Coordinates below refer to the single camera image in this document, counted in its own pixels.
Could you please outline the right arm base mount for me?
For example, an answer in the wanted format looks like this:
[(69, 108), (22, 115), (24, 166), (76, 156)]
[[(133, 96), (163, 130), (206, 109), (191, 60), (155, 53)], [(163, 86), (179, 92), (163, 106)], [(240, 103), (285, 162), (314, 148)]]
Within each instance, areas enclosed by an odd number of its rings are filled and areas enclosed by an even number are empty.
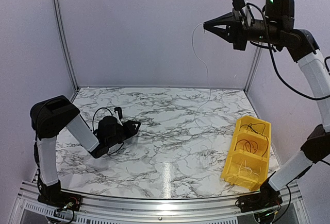
[(282, 203), (279, 191), (275, 191), (271, 186), (262, 185), (258, 193), (238, 197), (235, 205), (242, 213), (245, 213), (278, 206)]

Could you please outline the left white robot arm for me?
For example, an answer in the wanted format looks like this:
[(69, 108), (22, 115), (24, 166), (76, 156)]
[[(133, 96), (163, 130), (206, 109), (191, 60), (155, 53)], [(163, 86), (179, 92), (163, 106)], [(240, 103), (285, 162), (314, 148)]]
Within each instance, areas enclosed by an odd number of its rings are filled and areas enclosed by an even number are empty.
[(81, 111), (65, 96), (59, 95), (34, 104), (30, 110), (31, 126), (35, 132), (36, 164), (41, 183), (48, 187), (44, 196), (54, 206), (65, 202), (65, 194), (54, 185), (60, 180), (56, 162), (58, 137), (67, 131), (93, 158), (104, 156), (111, 147), (136, 136), (141, 123), (123, 121), (120, 107), (103, 117), (97, 128), (89, 127)]

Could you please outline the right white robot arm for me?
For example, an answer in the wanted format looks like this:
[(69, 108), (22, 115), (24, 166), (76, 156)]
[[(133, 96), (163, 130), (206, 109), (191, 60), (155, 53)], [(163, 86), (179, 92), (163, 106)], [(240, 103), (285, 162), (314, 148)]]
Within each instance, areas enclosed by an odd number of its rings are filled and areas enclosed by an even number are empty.
[[(313, 35), (306, 29), (294, 28), (293, 9), (286, 11), (266, 9), (261, 15), (260, 20), (247, 22), (244, 15), (233, 10), (204, 22), (203, 27), (206, 31), (231, 43), (236, 50), (245, 50), (248, 41), (266, 43), (279, 80), (301, 97), (315, 101), (322, 118), (322, 123), (314, 128), (299, 151), (262, 184), (261, 192), (256, 195), (255, 202), (259, 207), (265, 208), (275, 200), (275, 192), (303, 176), (314, 164), (329, 155), (329, 72)], [(296, 90), (280, 75), (273, 50), (283, 48), (287, 49), (292, 60), (298, 64), (313, 93), (312, 96)]]

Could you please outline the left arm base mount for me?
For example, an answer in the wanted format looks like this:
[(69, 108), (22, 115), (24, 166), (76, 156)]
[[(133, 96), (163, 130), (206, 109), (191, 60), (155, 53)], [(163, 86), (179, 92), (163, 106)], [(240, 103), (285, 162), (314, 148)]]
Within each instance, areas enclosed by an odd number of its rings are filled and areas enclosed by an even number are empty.
[(38, 181), (37, 187), (39, 190), (38, 201), (40, 203), (57, 207), (60, 210), (71, 209), (79, 211), (82, 196), (62, 191), (60, 180), (50, 186), (47, 186), (42, 181)]

